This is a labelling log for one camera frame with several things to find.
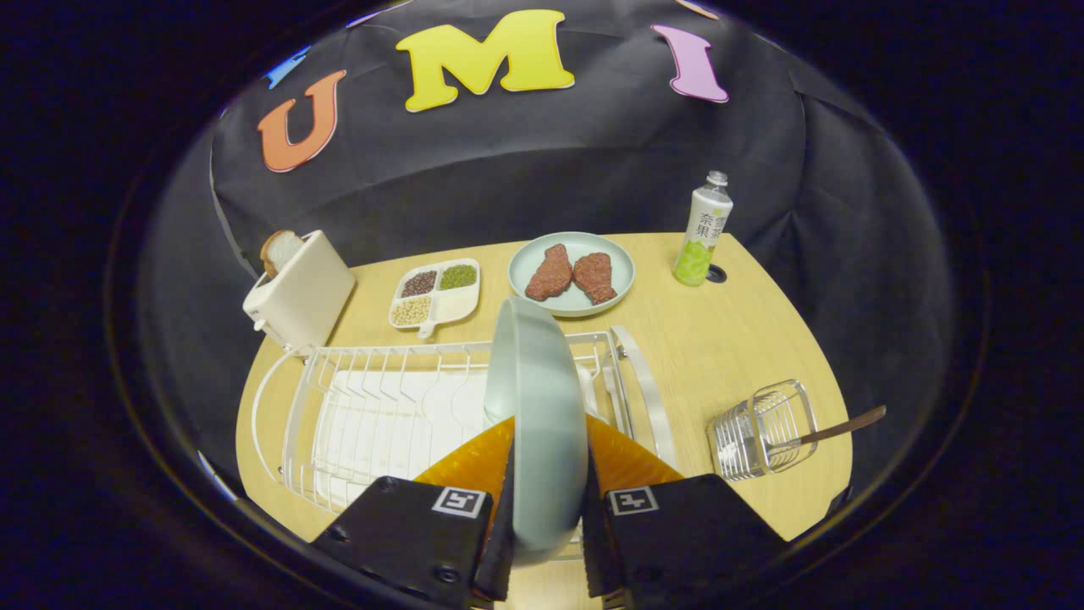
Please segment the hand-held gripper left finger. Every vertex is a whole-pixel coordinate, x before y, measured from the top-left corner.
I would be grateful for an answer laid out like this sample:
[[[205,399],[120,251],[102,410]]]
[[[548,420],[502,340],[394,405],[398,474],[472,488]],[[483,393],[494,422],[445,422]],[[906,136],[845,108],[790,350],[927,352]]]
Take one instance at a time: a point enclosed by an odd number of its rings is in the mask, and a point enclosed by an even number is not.
[[[442,609],[508,595],[515,421],[474,437],[410,481],[380,476],[313,541],[337,563]]]

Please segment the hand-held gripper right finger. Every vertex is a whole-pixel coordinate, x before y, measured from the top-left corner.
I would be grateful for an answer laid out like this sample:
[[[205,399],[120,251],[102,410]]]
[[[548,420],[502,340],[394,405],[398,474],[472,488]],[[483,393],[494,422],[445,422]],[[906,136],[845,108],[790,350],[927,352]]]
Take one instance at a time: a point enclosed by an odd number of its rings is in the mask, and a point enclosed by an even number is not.
[[[582,555],[606,609],[714,607],[786,551],[719,475],[678,473],[601,418],[586,432]]]

